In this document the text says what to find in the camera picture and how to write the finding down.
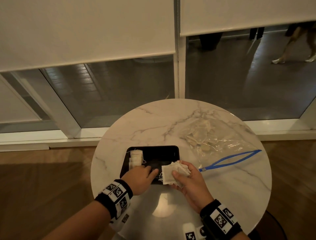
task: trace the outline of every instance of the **wooden floor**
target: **wooden floor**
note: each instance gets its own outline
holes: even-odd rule
[[[315,239],[316,140],[263,144],[273,177],[267,210],[281,223],[288,239]],[[94,150],[0,153],[0,239],[41,239],[92,201]],[[268,225],[262,222],[260,227]]]

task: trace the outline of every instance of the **person's leg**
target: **person's leg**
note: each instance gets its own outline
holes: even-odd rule
[[[316,44],[315,44],[315,37],[316,37],[316,29],[309,30],[307,32],[307,44],[311,49],[311,55],[309,58],[305,60],[305,62],[313,62],[316,60]]]
[[[256,36],[256,33],[257,33],[257,29],[258,29],[258,28],[252,28],[252,29],[250,29],[249,40],[251,40],[251,41],[255,40],[255,36]]]
[[[289,42],[285,46],[282,56],[279,59],[273,60],[272,63],[285,63],[286,57],[288,56],[288,53],[289,53],[289,47],[293,45],[297,41],[297,39],[299,39],[306,32],[307,32],[306,29],[297,27],[293,35],[291,36]]]
[[[262,38],[263,32],[264,32],[264,27],[258,28],[257,40]]]

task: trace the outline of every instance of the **blue zipper seal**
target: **blue zipper seal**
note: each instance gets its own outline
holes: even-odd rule
[[[262,150],[260,149],[257,149],[257,150],[254,150],[254,151],[248,151],[248,152],[243,152],[243,153],[237,153],[237,154],[233,154],[233,155],[230,155],[230,156],[227,156],[227,157],[223,157],[221,158],[220,160],[214,162],[213,164],[207,166],[207,167],[203,167],[203,168],[200,168],[199,171],[200,172],[204,172],[206,170],[211,170],[211,169],[216,169],[216,168],[220,168],[220,167],[226,167],[226,166],[230,166],[230,165],[234,165],[236,163],[239,163],[239,162],[242,162],[250,157],[252,157],[253,155],[257,154],[258,152],[261,152]],[[226,159],[229,159],[229,158],[232,158],[232,157],[236,157],[236,156],[239,156],[239,155],[243,155],[243,154],[248,154],[250,153],[249,155],[247,155],[246,157],[242,158],[242,159],[239,159],[235,162],[232,162],[232,163],[226,163],[226,164],[219,164],[217,165],[218,163],[226,160]]]

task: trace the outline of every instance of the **black tray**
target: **black tray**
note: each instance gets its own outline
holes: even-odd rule
[[[152,184],[162,184],[162,181],[158,180],[161,173],[161,166],[180,160],[179,148],[177,146],[130,147],[126,150],[120,178],[129,170],[130,151],[132,150],[143,151],[144,160],[146,161],[146,163],[143,163],[144,166],[151,166],[151,169],[159,169],[159,173]]]

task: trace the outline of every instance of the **hand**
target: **hand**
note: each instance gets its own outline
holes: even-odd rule
[[[175,180],[184,185],[181,189],[177,185],[171,185],[172,188],[183,193],[190,206],[200,214],[200,211],[209,203],[214,201],[214,198],[207,189],[206,183],[199,170],[189,162],[181,161],[182,164],[187,165],[191,171],[189,177],[179,174],[177,171],[172,171],[172,176]]]
[[[149,188],[151,182],[159,172],[158,169],[155,169],[150,173],[150,170],[151,166],[136,166],[125,173],[121,179],[130,186],[133,195],[140,195]]]

